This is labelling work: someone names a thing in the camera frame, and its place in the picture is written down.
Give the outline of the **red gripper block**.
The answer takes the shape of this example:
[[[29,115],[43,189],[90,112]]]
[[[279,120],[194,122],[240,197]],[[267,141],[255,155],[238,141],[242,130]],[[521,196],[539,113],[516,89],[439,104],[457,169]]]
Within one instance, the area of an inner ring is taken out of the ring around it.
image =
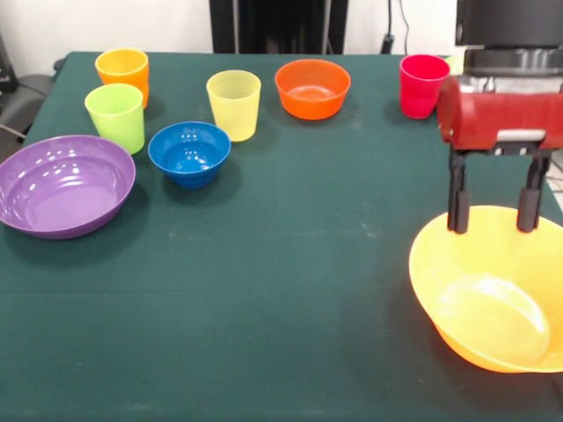
[[[530,142],[544,150],[562,147],[562,82],[558,79],[449,76],[436,106],[441,136],[450,146],[448,229],[464,234],[469,222],[465,153],[493,151],[505,143]],[[537,228],[551,155],[534,156],[519,198],[517,228]]]

